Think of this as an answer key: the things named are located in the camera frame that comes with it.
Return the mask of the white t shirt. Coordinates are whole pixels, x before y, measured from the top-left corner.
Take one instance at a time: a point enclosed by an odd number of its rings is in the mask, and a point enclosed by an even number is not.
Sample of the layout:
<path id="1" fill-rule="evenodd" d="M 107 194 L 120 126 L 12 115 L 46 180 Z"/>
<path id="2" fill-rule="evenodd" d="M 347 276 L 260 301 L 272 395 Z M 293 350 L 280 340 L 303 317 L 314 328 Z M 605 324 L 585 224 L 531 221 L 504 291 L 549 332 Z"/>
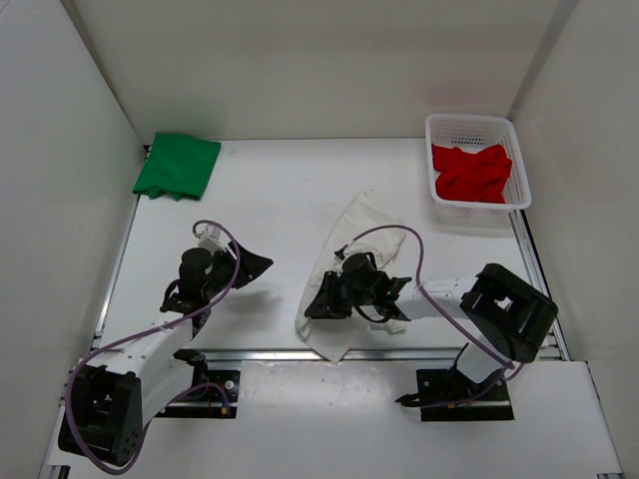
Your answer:
<path id="1" fill-rule="evenodd" d="M 358 314 L 346 319 L 310 319 L 305 310 L 317 295 L 323 275 L 328 270 L 339 271 L 340 261 L 334 252 L 357 235 L 374 227 L 401 225 L 403 219 L 379 208 L 375 195 L 366 192 L 357 194 L 333 223 L 326 237 L 323 249 L 305 286 L 295 319 L 295 329 L 299 338 L 323 358 L 340 362 L 361 334 L 368 329 L 369 322 Z M 393 275 L 396 272 L 396 257 L 406 233 L 388 229 L 369 234 L 358 239 L 346 252 L 373 253 L 378 268 Z"/>

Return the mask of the green t shirt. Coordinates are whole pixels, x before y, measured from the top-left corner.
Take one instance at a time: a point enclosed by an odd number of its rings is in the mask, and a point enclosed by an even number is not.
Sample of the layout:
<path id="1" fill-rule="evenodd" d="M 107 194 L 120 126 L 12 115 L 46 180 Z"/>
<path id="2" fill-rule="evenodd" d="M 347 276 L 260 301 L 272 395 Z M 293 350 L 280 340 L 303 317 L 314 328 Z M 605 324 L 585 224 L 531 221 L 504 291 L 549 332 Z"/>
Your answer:
<path id="1" fill-rule="evenodd" d="M 154 200 L 200 200 L 204 195 L 222 144 L 188 135 L 157 133 L 133 193 Z"/>

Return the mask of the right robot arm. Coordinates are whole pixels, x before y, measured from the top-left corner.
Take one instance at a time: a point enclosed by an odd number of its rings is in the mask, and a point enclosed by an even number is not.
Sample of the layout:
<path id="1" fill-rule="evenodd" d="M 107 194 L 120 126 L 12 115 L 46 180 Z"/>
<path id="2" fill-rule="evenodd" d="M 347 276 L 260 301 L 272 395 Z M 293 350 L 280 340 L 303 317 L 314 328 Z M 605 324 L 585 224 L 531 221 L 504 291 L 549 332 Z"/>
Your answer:
<path id="1" fill-rule="evenodd" d="M 470 321 L 479 333 L 424 392 L 400 397 L 406 407 L 458 404 L 486 394 L 507 370 L 536 359 L 557 313 L 548 296 L 498 263 L 471 278 L 424 286 L 410 276 L 388 275 L 370 252 L 346 256 L 326 271 L 302 307 L 304 319 L 317 325 L 354 317 L 375 325 L 441 317 L 460 327 Z"/>

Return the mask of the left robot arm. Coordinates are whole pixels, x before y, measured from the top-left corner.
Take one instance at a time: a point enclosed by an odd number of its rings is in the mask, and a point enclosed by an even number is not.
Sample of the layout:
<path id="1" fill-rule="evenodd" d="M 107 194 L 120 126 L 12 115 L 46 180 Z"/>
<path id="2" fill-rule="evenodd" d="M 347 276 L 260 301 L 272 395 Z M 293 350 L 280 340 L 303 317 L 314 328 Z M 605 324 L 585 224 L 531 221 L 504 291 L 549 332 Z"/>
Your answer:
<path id="1" fill-rule="evenodd" d="M 145 427 L 176 396 L 198 399 L 211 389 L 205 355 L 188 346 L 210 317 L 210 302 L 228 288 L 250 284 L 273 264 L 240 244 L 215 239 L 186 250 L 153 333 L 112 346 L 77 371 L 65 401 L 59 448 L 92 452 L 116 467 L 132 461 Z"/>

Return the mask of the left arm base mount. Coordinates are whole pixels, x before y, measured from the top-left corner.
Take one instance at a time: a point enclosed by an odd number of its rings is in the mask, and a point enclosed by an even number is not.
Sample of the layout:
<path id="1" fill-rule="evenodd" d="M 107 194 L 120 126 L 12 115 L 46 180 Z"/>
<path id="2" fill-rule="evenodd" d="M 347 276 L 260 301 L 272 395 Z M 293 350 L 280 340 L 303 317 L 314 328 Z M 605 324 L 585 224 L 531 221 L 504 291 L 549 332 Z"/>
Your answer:
<path id="1" fill-rule="evenodd" d="M 157 418 L 235 419 L 241 386 L 238 366 L 223 366 L 209 361 L 195 349 L 180 349 L 169 363 L 171 370 L 180 366 L 179 375 L 165 384 L 156 411 Z"/>

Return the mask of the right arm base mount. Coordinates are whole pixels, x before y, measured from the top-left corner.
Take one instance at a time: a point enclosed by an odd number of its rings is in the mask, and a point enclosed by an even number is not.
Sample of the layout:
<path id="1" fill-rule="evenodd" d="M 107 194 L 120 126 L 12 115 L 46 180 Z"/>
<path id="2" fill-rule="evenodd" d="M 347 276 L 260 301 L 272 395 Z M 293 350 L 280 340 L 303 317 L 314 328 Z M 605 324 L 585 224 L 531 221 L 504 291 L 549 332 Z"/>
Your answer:
<path id="1" fill-rule="evenodd" d="M 421 422 L 513 420 L 505 368 L 498 367 L 475 383 L 458 369 L 460 356 L 447 369 L 417 369 L 417 391 L 399 396 L 394 402 L 418 409 Z"/>

